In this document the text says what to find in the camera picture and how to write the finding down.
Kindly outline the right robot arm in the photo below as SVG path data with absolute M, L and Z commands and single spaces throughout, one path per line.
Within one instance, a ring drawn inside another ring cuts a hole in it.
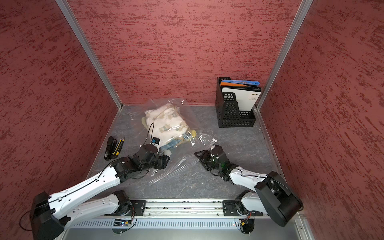
M 280 174 L 260 174 L 245 170 L 228 159 L 221 146 L 194 153 L 203 168 L 225 182 L 247 188 L 235 198 L 237 214 L 250 218 L 258 212 L 284 227 L 297 212 L 304 209 L 302 200 Z

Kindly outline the clear plastic vacuum bag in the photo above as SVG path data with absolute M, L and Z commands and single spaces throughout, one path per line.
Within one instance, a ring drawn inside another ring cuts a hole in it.
M 152 138 L 158 138 L 160 142 L 155 146 L 159 154 L 170 157 L 164 170 L 147 172 L 146 179 L 150 184 L 184 174 L 198 163 L 195 152 L 209 150 L 217 142 L 185 99 L 149 100 L 131 107 L 129 116 L 132 142 L 149 144 Z

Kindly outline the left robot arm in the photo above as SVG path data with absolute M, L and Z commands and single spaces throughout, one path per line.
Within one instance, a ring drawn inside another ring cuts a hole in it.
M 146 144 L 133 155 L 116 159 L 100 173 L 61 192 L 35 196 L 30 210 L 30 224 L 35 240 L 54 240 L 69 227 L 103 215 L 136 215 L 124 191 L 93 200 L 93 197 L 121 183 L 135 179 L 144 171 L 162 170 L 170 156 Z

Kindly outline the white bear-pattern blanket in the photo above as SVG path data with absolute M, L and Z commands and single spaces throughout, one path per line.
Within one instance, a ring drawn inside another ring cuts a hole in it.
M 159 147 L 180 138 L 189 128 L 178 107 L 171 103 L 145 111 L 145 122 L 147 127 L 154 123 L 153 136 L 160 139 Z

